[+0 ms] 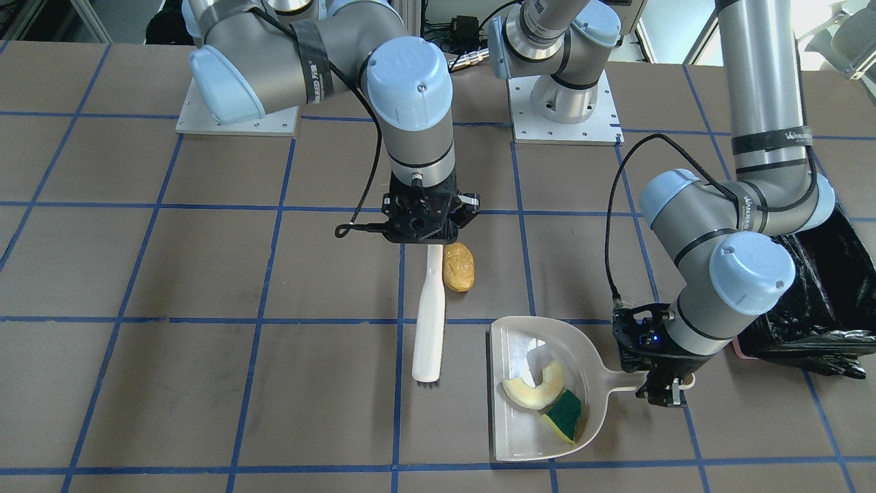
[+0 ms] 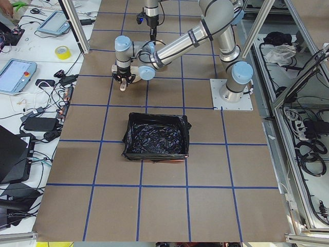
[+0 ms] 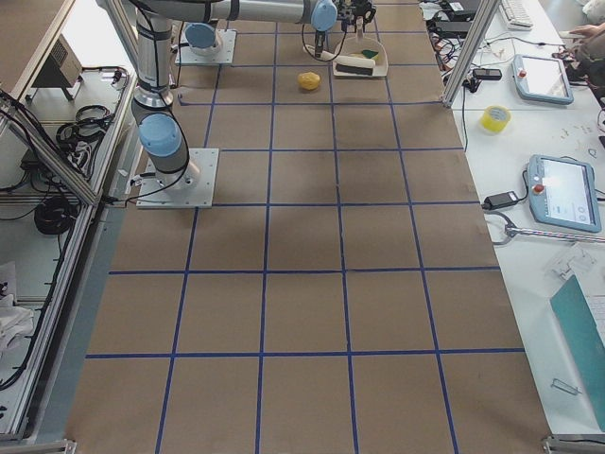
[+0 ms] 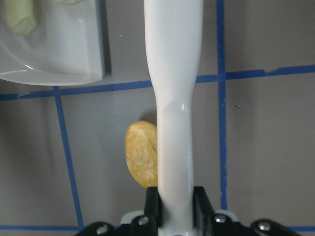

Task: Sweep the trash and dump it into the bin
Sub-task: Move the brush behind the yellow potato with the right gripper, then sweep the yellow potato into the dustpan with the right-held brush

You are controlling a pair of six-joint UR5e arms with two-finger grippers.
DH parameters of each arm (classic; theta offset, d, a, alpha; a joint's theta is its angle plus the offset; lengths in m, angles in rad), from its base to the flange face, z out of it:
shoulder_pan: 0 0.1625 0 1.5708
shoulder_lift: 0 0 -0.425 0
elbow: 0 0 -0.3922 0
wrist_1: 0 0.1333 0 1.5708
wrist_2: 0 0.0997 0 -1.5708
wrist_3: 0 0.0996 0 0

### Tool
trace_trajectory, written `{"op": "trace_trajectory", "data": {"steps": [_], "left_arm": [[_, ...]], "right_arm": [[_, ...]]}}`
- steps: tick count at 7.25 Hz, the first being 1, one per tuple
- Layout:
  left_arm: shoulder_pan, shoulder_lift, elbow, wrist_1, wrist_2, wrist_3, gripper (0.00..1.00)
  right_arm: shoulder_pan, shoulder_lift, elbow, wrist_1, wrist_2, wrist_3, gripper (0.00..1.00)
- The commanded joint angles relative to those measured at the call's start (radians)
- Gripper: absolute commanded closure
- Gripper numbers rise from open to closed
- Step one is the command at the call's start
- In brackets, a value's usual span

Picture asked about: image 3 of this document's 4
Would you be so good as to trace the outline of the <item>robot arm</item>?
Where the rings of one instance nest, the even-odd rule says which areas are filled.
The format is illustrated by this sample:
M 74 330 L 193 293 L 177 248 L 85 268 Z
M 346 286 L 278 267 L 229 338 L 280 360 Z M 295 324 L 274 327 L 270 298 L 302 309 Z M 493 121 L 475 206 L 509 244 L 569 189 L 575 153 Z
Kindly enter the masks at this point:
M 172 24 L 213 20 L 311 25 L 319 40 L 337 22 L 337 1 L 133 1 L 136 45 L 130 60 L 139 79 L 131 102 L 139 139 L 155 173 L 172 188 L 193 178 L 189 147 L 172 113 Z
M 310 25 L 315 29 L 314 45 L 305 49 L 316 59 L 335 23 L 346 31 L 358 21 L 370 23 L 376 12 L 370 1 L 203 1 L 200 6 L 200 12 L 184 19 L 185 38 L 197 51 L 217 46 L 215 21 L 244 20 Z

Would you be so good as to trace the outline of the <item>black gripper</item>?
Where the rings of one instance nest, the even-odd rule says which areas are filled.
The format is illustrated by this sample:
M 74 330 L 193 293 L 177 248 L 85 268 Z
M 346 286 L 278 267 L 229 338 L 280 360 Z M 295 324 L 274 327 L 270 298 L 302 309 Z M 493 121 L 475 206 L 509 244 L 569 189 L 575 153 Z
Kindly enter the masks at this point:
M 321 55 L 324 51 L 327 32 L 325 30 L 315 30 L 314 35 L 314 55 Z
M 376 13 L 376 7 L 371 0 L 338 0 L 337 19 L 344 22 L 356 22 L 361 18 L 371 22 Z

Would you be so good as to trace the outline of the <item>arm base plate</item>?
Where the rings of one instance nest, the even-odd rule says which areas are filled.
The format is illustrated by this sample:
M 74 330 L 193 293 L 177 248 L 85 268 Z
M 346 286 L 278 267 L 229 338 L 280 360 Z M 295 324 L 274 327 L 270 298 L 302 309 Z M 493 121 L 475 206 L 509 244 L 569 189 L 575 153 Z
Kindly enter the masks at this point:
M 234 29 L 218 29 L 216 31 L 216 45 L 204 49 L 189 46 L 189 42 L 185 36 L 182 36 L 175 63 L 179 66 L 231 64 L 233 62 L 236 36 L 237 31 Z
M 215 193 L 218 148 L 190 148 L 189 164 L 180 172 L 168 175 L 157 172 L 147 159 L 146 172 L 152 173 L 141 183 L 136 206 L 142 209 L 211 208 Z

